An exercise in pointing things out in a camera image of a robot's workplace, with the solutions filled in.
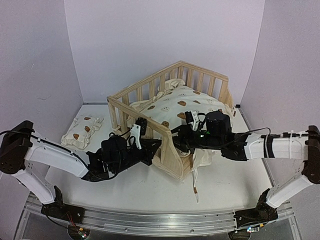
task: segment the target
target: brown bear print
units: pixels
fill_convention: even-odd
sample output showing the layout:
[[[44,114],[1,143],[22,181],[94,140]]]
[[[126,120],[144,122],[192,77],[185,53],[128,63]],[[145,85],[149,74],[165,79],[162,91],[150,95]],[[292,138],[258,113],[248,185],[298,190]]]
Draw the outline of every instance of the brown bear print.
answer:
[[[88,132],[90,132],[90,127],[85,126],[85,127],[84,127],[84,130],[88,133]]]
[[[179,114],[177,114],[177,117],[181,119],[186,119],[186,114],[184,112],[180,112]]]
[[[184,107],[187,105],[187,103],[185,101],[178,101],[178,104],[181,106],[184,106]]]
[[[78,140],[79,137],[80,137],[79,134],[76,134],[76,133],[73,134],[73,138],[74,138],[75,140]]]
[[[170,125],[169,122],[167,122],[167,121],[163,121],[161,124],[162,124],[163,126],[167,127],[167,128],[168,128],[169,125]]]

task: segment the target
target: brown spot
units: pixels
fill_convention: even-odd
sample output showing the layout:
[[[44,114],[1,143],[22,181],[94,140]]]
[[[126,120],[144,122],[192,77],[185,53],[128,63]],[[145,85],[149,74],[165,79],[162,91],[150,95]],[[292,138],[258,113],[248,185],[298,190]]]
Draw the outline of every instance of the brown spot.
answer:
[[[170,125],[169,122],[167,122],[167,121],[163,121],[161,124],[162,124],[163,126],[167,127],[167,128],[168,128],[169,125]]]
[[[186,114],[184,112],[180,112],[179,114],[177,114],[177,117],[181,119],[186,119]]]
[[[184,106],[184,107],[187,105],[187,103],[185,101],[178,101],[178,104],[181,106]]]

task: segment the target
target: wooden slat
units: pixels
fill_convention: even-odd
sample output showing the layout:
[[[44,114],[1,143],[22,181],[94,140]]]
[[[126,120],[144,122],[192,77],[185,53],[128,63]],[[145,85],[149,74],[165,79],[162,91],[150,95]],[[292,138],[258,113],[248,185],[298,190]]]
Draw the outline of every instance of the wooden slat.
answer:
[[[189,88],[192,88],[192,80],[193,80],[193,77],[194,77],[194,70],[189,68],[188,70],[188,76],[186,78],[186,85],[189,87]]]
[[[182,61],[181,63],[186,68],[190,68],[190,69],[193,69],[195,71],[202,72],[204,74],[216,77],[217,79],[221,79],[222,81],[226,81],[226,82],[229,81],[229,78],[226,75],[223,75],[221,73],[218,73],[218,72],[215,72],[215,71],[211,71],[209,69],[206,69],[206,68],[203,68],[203,67],[199,67],[199,66],[190,64],[188,62],[185,62],[185,61]]]
[[[223,103],[224,103],[226,97],[228,97],[227,94],[228,94],[228,82],[223,81],[223,82],[222,82],[222,85],[221,85],[221,89],[220,89],[219,99],[218,99],[218,100],[219,100],[220,102],[223,102]]]
[[[178,67],[178,76],[177,76],[177,78],[178,79],[182,79],[183,75],[184,75],[184,67],[180,66],[180,67]]]
[[[149,99],[155,96],[155,80],[149,82]]]
[[[146,127],[145,137],[147,139],[153,139],[154,138],[154,131],[148,126]]]
[[[173,69],[173,70],[170,72],[170,79],[174,79],[174,78],[175,78],[175,75],[176,75],[176,70]]]
[[[126,104],[126,105],[129,105],[129,95],[127,94],[127,95],[124,95],[123,97],[122,97],[122,102],[124,103],[124,104]]]
[[[166,81],[166,75],[163,74],[160,77],[160,86],[159,86],[159,91],[163,92],[165,90],[165,81]]]
[[[112,128],[116,129],[118,127],[116,108],[109,101],[108,101],[108,107],[109,107]]]
[[[211,76],[210,77],[210,82],[209,82],[209,87],[208,87],[208,92],[207,92],[207,94],[209,96],[212,96],[214,94],[215,82],[216,82],[216,77]]]
[[[115,99],[119,99],[122,96],[131,93],[132,91],[134,91],[135,89],[137,89],[138,87],[142,87],[143,85],[149,83],[150,81],[160,77],[163,74],[166,74],[170,71],[172,71],[173,69],[176,69],[177,67],[181,66],[182,61],[178,61],[164,69],[161,69],[160,71],[155,72],[154,74],[136,82],[135,84],[132,84],[130,86],[125,87],[124,89],[122,89],[121,91],[117,92],[115,95],[111,96]]]
[[[196,85],[196,90],[199,92],[202,92],[202,84],[204,82],[204,74],[202,72],[199,72],[198,76],[198,84]]]
[[[125,105],[124,103],[116,100],[112,96],[107,97],[108,102],[110,102],[113,106],[115,106],[118,109],[121,109],[124,113],[128,114],[129,116],[138,119],[138,118],[144,118],[148,121],[148,126],[152,128],[153,130],[157,131],[158,133],[162,135],[171,136],[171,131],[167,127],[161,125],[160,123],[154,121],[153,119],[147,117],[146,115],[134,110],[133,108],[129,107],[128,105]]]
[[[136,90],[136,98],[138,101],[142,101],[143,100],[143,96],[142,96],[142,86],[138,87]]]
[[[126,131],[128,131],[127,117],[126,117],[127,115],[120,109],[118,110],[119,110],[119,116],[120,116],[121,132],[125,133]]]

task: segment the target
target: white table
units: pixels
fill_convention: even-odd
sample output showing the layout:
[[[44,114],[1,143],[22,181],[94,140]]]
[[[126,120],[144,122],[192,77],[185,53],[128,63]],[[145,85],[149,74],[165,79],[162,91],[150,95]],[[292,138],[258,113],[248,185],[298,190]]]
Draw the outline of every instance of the white table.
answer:
[[[104,116],[85,151],[96,152],[112,131],[107,105],[83,105],[78,112]],[[246,123],[237,110],[234,132],[246,132]],[[156,166],[138,163],[115,179],[88,182],[51,167],[46,179],[57,185],[66,203],[105,210],[148,213],[190,213],[238,210],[255,207],[271,183],[261,159],[232,161],[216,154],[210,166],[200,167],[197,180],[199,203],[193,192],[192,175],[179,182]]]

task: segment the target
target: back wall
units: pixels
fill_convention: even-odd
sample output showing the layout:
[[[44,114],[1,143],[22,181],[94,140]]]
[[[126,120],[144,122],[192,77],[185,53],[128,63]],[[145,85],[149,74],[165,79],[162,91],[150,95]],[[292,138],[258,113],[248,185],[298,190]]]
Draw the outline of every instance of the back wall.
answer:
[[[64,2],[84,102],[106,102],[106,96],[183,60],[229,76],[240,103],[264,0]]]

